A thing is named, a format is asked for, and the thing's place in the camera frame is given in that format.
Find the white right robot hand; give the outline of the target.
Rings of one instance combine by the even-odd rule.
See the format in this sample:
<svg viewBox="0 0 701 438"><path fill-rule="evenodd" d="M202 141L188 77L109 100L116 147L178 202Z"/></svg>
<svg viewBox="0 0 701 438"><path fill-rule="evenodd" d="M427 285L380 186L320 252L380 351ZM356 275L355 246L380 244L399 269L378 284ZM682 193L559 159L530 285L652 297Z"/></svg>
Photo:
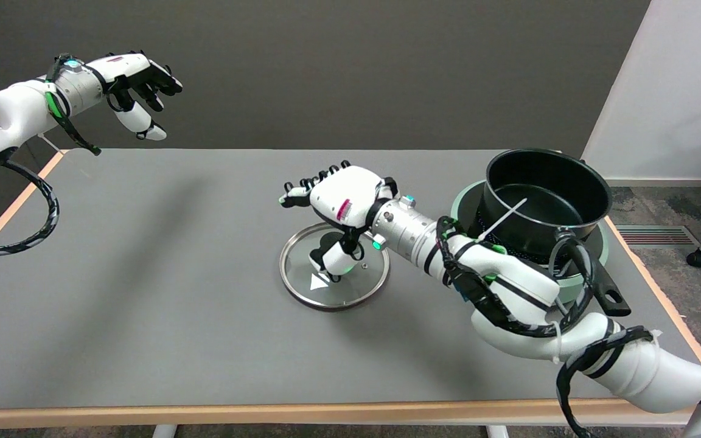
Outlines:
<svg viewBox="0 0 701 438"><path fill-rule="evenodd" d="M303 178L299 185L284 183L281 207L309 207L339 235L322 238L319 248L309 253L315 271L338 283L364 258L360 238L372 226L384 203L399 194L392 177L381 177L364 167L342 161L317 176Z"/></svg>

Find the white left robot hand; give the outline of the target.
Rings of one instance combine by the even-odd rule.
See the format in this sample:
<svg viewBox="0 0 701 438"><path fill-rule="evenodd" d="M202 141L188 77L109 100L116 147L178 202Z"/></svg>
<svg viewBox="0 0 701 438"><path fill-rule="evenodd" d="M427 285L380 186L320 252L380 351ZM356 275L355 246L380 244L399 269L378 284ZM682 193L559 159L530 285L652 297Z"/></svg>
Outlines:
<svg viewBox="0 0 701 438"><path fill-rule="evenodd" d="M159 95L175 96L183 91L183 83L168 66L161 66L143 52L128 52L109 54L88 62L85 67L97 76L108 107L114 111L123 127L128 128L140 141L163 141L167 138L165 129L130 93L135 92L153 111L163 111L164 105Z"/></svg>

